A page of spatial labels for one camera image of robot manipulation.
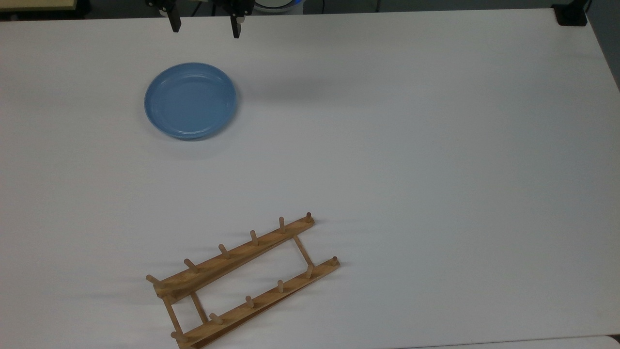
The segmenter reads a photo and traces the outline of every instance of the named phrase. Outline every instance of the black bracket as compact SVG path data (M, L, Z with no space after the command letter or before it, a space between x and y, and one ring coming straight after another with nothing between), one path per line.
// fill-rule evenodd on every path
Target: black bracket
M588 0L574 0L568 5L552 5L556 13L557 23L569 27L584 27L588 24L583 8Z
M179 8L177 0L144 0L149 6L157 6L158 9L164 11L170 20L170 26L175 33L181 29L181 17L179 16Z
M170 26L175 33L181 28L181 18L179 17L179 8L177 0L144 0L149 6L156 6L164 11L170 20ZM221 7L231 16L232 36L239 38L241 33L241 24L245 16L252 14L255 0L212 0L217 6Z

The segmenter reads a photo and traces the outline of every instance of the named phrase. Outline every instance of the wooden shelf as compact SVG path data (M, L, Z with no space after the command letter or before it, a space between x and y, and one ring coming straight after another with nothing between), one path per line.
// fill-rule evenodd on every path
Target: wooden shelf
M76 3L77 0L0 0L0 12L73 10Z
M278 287L272 288L260 296L252 299L254 307L250 307L247 303L243 303L240 306L220 315L219 318L223 321L222 324L218 324L211 320L206 324L184 333L183 336L188 341L182 342L177 340L177 344L179 345L179 348L202 348L219 337L222 337L228 332L236 329L238 326L246 323L256 315L259 315L263 311L273 307L275 304L278 304L280 301L286 299L288 296L294 294L300 289L317 281L318 279L321 279L323 276L336 270L339 266L340 263L335 257L320 265L317 265L312 270L310 278L307 277L305 272L297 275L293 279L284 282L284 290L282 293L279 292Z
M158 297L165 297L171 304L174 304L272 248L296 237L297 234L306 231L313 225L314 219L311 215L307 215L284 225L285 233L282 233L282 229L279 228L258 237L258 246L255 246L253 241L247 242L227 251L228 259L226 259L224 254L221 254L195 265L198 268L197 273L192 271L192 269L181 271L169 278L163 279L159 285L154 284L153 288Z

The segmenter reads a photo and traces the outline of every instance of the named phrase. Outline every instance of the plate rim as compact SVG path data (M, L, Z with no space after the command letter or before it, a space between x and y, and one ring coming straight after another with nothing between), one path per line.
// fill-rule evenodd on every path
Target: plate rim
M154 87L154 83L159 80L161 78L162 75L164 75L165 73L167 73L170 70L173 70L174 68L178 68L180 66L187 66L187 65L195 65L195 66L202 66L202 67L207 67L209 69L214 69L215 71L217 71L220 74L220 77L222 77L226 83L229 83L230 86L232 87L232 111L230 113L230 115L223 117L222 118L222 123L220 124L216 124L214 127L212 127L211 129L207 130L207 131L202 131L202 132L197 132L195 134L183 134L180 132L171 132L171 130L169 129L163 129L160 125L157 124L157 122L155 122L153 120L153 117L151 115L151 113L149 113L149 105L151 105L152 103L148 100L148 96L150 94L153 93L155 87ZM173 138L178 138L178 139L196 139L196 138L204 138L213 134L218 133L219 131L222 130L222 128L228 124L231 119L233 118L233 116L235 115L237 109L237 89L235 88L235 85L232 81L232 79L221 69L219 69L216 66L213 66L211 64L207 64L207 63L202 63L202 62L186 62L186 63L180 63L177 65L173 65L171 67L166 68L165 70L161 71L159 74L157 74L157 76L155 76L155 78L153 78L153 80L151 80L151 82L149 83L149 86L146 88L146 92L144 93L144 113L146 114L147 119L149 119L150 123L155 126L156 129L158 129L160 132L162 132L165 135L168 135L170 137Z

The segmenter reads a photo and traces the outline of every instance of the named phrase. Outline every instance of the wooden peg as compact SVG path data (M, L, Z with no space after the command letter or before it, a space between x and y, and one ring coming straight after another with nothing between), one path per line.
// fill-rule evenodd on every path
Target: wooden peg
M222 251L222 255L224 256L225 259L230 259L231 254L228 253L228 251L226 251L226 247L224 247L224 245L222 243L220 243L218 248L219 248L220 251Z
M202 304L200 304L200 298L198 298L198 295L196 295L196 292L190 293L190 296L192 297L192 302L194 302L194 306L196 307L198 316L200 316L200 320L202 321L203 324L206 324L207 322L209 322L209 318L206 317L205 308L203 308Z
M297 244L297 247L299 248L301 255L306 260L306 263L308 265L314 265L314 263L312 263L312 260L310 259L310 255L308 255L308 251L306 251L306 249L304 248L304 245L301 244L299 237L297 235L293 235L293 240L295 241L295 244Z
M185 265L187 265L187 267L190 268L190 270L194 273L198 274L200 272L200 270L198 270L198 267L194 263L192 263L189 258L186 258L183 263L185 263Z
M222 320L222 318L220 318L219 316L215 315L214 313L210 313L209 317L211 318L211 320L213 322L215 322L216 324L223 324L224 320Z
M157 286L157 287L159 287L159 288L164 288L164 283L163 283L163 282L161 282L160 280L157 280L156 278L153 278L153 276L152 276L152 275L150 275L150 274L149 274L149 275L147 275L147 276L146 276L146 279L147 279L150 283L152 283L153 285L155 285L155 286Z
M250 230L250 236L252 237L252 244L254 246L258 246L259 245L259 238L256 237L256 232L253 230Z
M187 342L189 342L189 341L190 341L190 339L189 339L189 338L187 338L186 336L184 336L184 335L182 335L181 333L178 333L178 332L176 332L176 331L175 331L175 332L170 333L170 337L172 337L172 338L174 338L174 339L178 340L179 342L183 342L183 343L187 343Z
M314 267L312 265L308 266L308 270L306 270L306 279L309 279L312 276L312 270Z
M280 233L284 234L286 229L284 228L284 217L280 217Z
M252 297L250 296L246 296L246 304L248 307L253 308L254 307L254 301L252 300Z

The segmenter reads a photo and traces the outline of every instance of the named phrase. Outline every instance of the blue plate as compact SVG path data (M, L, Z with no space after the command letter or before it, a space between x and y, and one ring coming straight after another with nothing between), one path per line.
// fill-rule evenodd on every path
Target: blue plate
M161 132L190 139L212 135L232 119L237 106L233 82L204 63L184 63L164 70L149 85L144 110Z

